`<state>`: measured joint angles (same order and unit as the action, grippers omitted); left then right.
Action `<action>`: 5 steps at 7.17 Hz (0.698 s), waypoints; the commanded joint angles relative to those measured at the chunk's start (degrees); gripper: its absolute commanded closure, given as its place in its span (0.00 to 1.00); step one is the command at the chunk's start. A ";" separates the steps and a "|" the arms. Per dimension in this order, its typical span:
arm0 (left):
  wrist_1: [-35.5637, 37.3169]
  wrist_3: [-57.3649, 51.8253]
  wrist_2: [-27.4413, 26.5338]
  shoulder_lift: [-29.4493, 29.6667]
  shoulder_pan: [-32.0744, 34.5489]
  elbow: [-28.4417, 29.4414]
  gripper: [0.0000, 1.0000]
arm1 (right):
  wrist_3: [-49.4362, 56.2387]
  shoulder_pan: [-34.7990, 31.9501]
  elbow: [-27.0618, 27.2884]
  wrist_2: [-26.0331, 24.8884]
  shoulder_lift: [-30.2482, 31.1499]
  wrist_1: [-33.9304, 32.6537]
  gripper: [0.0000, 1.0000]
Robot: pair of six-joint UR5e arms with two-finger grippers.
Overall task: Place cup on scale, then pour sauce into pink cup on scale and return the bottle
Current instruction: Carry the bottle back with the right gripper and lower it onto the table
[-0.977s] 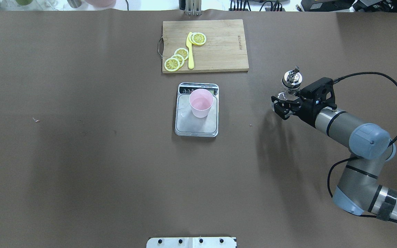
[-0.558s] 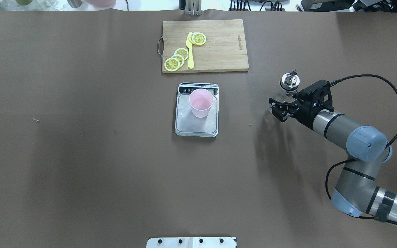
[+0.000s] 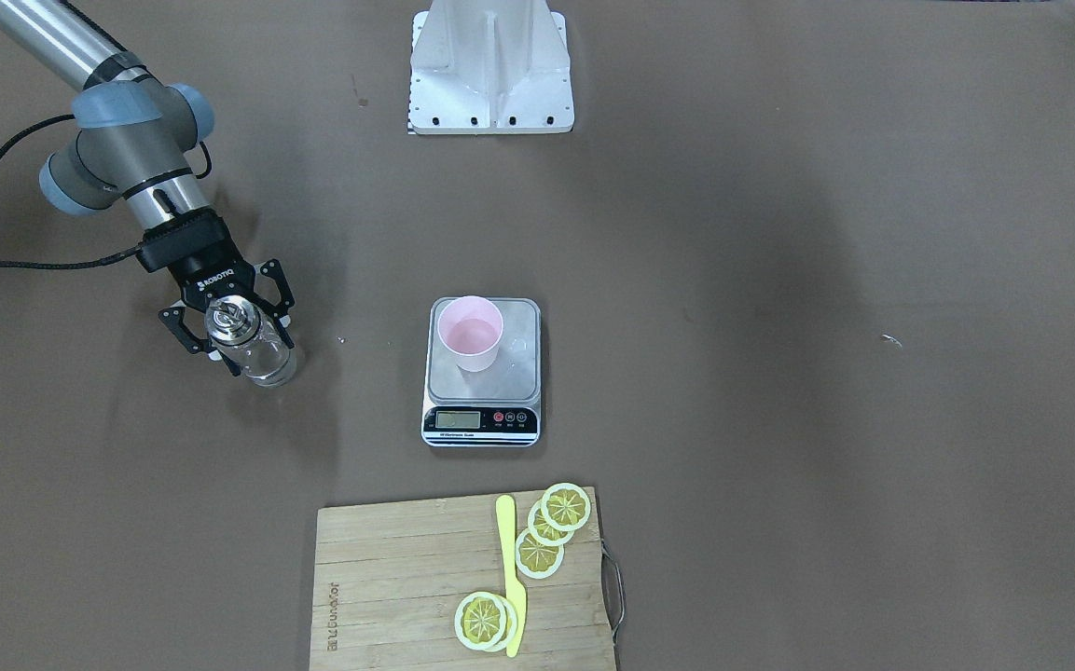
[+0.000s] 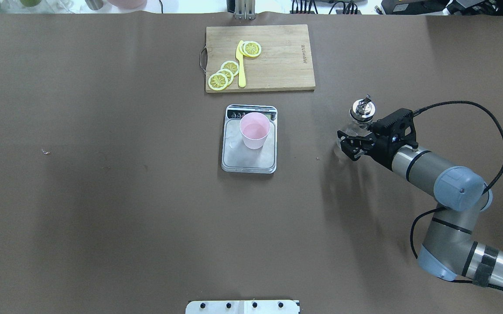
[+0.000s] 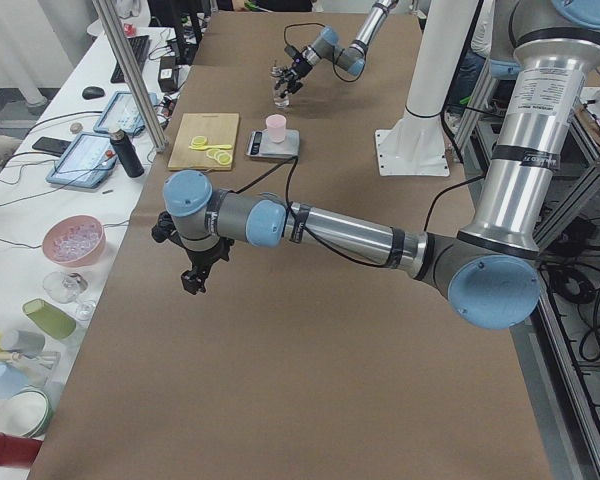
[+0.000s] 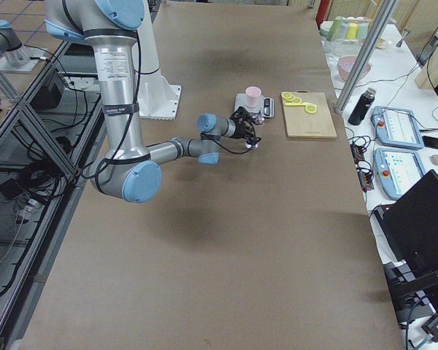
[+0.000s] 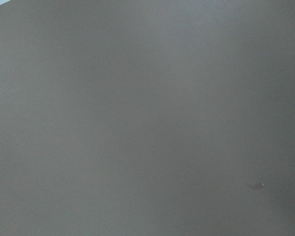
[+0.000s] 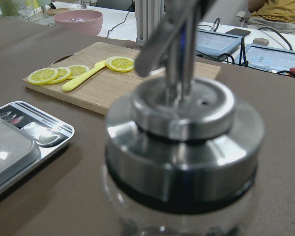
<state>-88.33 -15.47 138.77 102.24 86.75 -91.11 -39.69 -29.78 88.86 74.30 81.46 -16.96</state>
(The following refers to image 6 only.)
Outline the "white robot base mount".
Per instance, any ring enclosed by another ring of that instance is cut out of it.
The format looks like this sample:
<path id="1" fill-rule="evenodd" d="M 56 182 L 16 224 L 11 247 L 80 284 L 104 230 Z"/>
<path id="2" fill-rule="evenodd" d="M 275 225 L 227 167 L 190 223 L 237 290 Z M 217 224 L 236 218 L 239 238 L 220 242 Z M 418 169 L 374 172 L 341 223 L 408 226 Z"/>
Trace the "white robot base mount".
<path id="1" fill-rule="evenodd" d="M 174 120 L 182 87 L 170 85 L 161 73 L 148 1 L 143 1 L 145 18 L 137 32 L 141 50 L 132 49 L 135 69 L 141 74 L 138 92 L 139 116 L 155 120 Z"/>

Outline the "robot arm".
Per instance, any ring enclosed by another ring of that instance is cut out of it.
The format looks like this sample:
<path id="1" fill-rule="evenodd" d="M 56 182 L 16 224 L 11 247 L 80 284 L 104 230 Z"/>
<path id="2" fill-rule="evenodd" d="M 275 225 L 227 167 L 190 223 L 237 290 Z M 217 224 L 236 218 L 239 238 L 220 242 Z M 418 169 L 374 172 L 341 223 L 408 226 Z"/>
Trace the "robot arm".
<path id="1" fill-rule="evenodd" d="M 187 156 L 214 165 L 223 137 L 243 139 L 249 149 L 259 144 L 251 114 L 240 107 L 228 119 L 202 114 L 196 124 L 199 139 L 144 145 L 142 64 L 157 52 L 146 1 L 46 1 L 45 13 L 50 35 L 94 51 L 109 141 L 106 155 L 89 165 L 87 178 L 99 192 L 144 203 L 161 186 L 161 164 Z"/>
<path id="2" fill-rule="evenodd" d="M 37 61 L 31 59 L 31 53 L 10 23 L 0 20 L 0 70 L 4 73 L 30 74 Z"/>

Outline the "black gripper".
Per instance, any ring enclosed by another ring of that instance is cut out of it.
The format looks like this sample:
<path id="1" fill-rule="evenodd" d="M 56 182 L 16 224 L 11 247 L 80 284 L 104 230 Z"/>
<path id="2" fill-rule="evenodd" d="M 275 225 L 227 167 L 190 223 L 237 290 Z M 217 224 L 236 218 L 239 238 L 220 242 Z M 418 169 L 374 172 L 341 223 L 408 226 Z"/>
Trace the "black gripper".
<path id="1" fill-rule="evenodd" d="M 247 122 L 235 122 L 235 138 L 246 139 L 247 146 L 258 146 L 261 137 L 256 134 L 255 123 L 253 119 L 249 119 Z"/>

